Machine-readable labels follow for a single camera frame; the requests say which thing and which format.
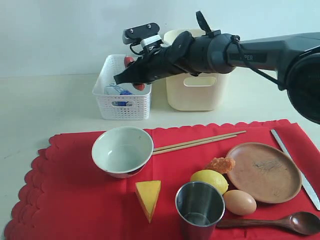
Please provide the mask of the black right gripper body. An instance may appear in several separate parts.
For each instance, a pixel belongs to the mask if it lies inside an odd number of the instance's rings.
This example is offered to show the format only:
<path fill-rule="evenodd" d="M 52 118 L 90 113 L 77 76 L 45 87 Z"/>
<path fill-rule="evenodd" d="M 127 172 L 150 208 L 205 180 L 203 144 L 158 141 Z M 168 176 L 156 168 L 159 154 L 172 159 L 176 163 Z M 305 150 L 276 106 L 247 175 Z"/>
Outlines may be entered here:
<path fill-rule="evenodd" d="M 136 84 L 151 84 L 156 80 L 179 74 L 197 75 L 188 62 L 188 53 L 195 38 L 189 31 L 180 33 L 168 47 L 146 53 L 135 61 Z"/>

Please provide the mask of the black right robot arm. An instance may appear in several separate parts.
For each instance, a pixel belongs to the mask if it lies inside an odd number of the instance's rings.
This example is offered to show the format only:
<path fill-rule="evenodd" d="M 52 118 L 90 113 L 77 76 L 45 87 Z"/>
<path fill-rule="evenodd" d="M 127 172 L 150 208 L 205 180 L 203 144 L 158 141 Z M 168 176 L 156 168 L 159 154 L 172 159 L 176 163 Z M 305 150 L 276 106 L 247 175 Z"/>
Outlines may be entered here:
<path fill-rule="evenodd" d="M 194 37 L 180 33 L 168 47 L 143 54 L 114 76 L 117 84 L 151 84 L 179 74 L 228 74 L 249 68 L 286 91 L 295 110 L 320 121 L 320 35 L 298 33 L 254 40 L 220 33 Z"/>

